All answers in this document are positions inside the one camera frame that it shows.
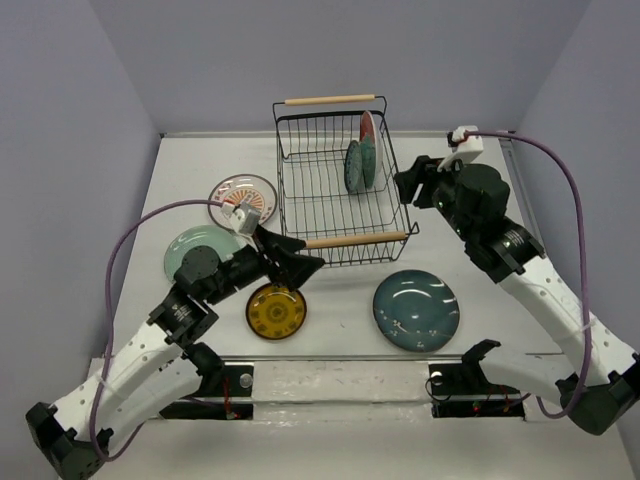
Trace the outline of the yellow brown rimmed plate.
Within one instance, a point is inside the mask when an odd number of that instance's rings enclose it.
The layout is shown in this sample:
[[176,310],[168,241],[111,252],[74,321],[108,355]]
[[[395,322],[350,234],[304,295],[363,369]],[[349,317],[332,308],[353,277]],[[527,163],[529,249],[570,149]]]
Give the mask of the yellow brown rimmed plate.
[[296,334],[304,325],[308,306],[304,295],[267,283],[256,289],[245,307],[245,319],[258,337],[280,341]]

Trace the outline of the white plate orange sunburst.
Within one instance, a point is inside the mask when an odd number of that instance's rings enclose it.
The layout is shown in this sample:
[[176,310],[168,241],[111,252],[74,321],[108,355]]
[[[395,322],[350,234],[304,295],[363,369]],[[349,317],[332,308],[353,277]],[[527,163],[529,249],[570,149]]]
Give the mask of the white plate orange sunburst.
[[235,174],[222,180],[211,191],[209,200],[233,206],[250,204],[260,211],[260,225],[271,219],[277,207],[273,184],[256,174]]

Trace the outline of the small blue floral plate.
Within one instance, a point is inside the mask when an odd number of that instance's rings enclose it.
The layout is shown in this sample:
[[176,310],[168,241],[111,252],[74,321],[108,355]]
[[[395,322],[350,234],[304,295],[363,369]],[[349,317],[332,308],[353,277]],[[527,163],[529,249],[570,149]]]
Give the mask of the small blue floral plate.
[[362,181],[362,153],[360,143],[352,140],[344,160],[344,183],[349,194],[356,193]]

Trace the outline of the red teal flower plate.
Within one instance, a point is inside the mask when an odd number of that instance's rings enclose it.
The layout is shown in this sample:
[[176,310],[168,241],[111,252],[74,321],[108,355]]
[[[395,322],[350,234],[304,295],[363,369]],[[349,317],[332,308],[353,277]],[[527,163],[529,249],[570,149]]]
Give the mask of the red teal flower plate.
[[376,121],[370,111],[361,115],[359,142],[364,185],[366,189],[371,189],[382,172],[382,146]]

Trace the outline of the large dark teal plate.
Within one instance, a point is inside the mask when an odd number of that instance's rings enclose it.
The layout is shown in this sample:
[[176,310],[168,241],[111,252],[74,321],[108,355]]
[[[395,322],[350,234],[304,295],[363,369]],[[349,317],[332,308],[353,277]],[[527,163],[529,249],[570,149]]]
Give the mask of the large dark teal plate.
[[372,301],[375,323],[391,344],[412,353],[431,353],[447,345],[460,324],[451,288],[423,270],[402,270],[385,278]]

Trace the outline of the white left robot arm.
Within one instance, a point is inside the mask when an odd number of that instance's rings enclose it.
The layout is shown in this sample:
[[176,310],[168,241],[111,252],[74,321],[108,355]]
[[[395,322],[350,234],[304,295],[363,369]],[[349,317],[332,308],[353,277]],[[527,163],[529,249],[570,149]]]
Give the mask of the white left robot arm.
[[113,447],[172,402],[209,395],[224,362],[201,338],[218,316],[213,306],[266,277],[298,290],[324,259],[303,254],[303,240],[262,227],[222,260],[208,246],[190,249],[167,296],[103,369],[52,404],[25,415],[35,445],[61,479],[88,479],[116,459]]

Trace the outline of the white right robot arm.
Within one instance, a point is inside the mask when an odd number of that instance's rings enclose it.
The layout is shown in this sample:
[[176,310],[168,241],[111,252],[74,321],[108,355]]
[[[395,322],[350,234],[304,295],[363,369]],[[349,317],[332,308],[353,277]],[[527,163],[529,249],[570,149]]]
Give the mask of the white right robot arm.
[[471,262],[523,306],[563,359],[521,354],[483,340],[462,357],[470,391],[509,386],[569,411],[581,430],[601,435],[639,400],[639,354],[616,337],[561,279],[541,244],[506,215],[509,185],[487,165],[417,157],[394,176],[399,199],[436,209]]

